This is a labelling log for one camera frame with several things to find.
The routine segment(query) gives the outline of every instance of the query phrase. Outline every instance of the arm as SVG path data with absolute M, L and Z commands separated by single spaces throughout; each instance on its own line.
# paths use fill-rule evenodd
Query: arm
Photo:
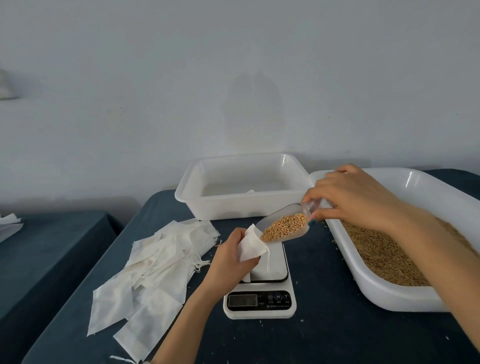
M 189 364 L 195 361 L 210 312 L 259 262 L 239 262 L 237 245 L 245 229 L 236 228 L 220 245 L 202 284 L 185 304 L 177 321 L 152 359 L 152 364 Z
M 480 259 L 456 241 L 429 212 L 400 201 L 360 168 L 327 173 L 303 201 L 326 198 L 311 218 L 338 218 L 390 235 L 413 260 L 480 349 Z

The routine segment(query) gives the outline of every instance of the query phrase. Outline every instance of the brown grain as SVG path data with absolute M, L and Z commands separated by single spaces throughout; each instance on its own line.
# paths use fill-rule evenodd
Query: brown grain
M 450 223 L 437 218 L 442 227 L 464 247 L 479 254 Z M 422 272 L 388 235 L 342 221 L 367 267 L 377 276 L 401 286 L 430 286 Z
M 260 239 L 265 243 L 274 242 L 300 230 L 306 223 L 304 214 L 286 215 L 266 228 Z

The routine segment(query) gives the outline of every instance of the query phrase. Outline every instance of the white plastic tub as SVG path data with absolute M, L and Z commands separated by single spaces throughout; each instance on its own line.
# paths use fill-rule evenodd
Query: white plastic tub
M 199 159 L 183 175 L 175 198 L 199 220 L 269 215 L 301 200 L 309 175 L 285 153 Z
M 365 169 L 404 201 L 424 208 L 450 222 L 480 252 L 480 201 L 428 175 L 406 168 Z M 313 185 L 327 170 L 310 175 Z M 374 304 L 390 311 L 448 311 L 432 287 L 405 287 L 375 275 L 363 262 L 339 220 L 327 220 L 338 248 L 362 293 Z

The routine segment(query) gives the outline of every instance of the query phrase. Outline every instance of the white wall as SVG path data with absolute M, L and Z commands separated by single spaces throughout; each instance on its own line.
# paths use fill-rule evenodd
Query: white wall
M 480 172 L 478 0 L 3 0 L 2 212 L 126 221 L 194 158 Z

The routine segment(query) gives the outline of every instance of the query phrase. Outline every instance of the black control panel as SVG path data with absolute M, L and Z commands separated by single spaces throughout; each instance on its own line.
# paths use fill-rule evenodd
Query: black control panel
M 287 291 L 232 292 L 227 297 L 230 311 L 288 310 L 291 306 L 291 297 Z

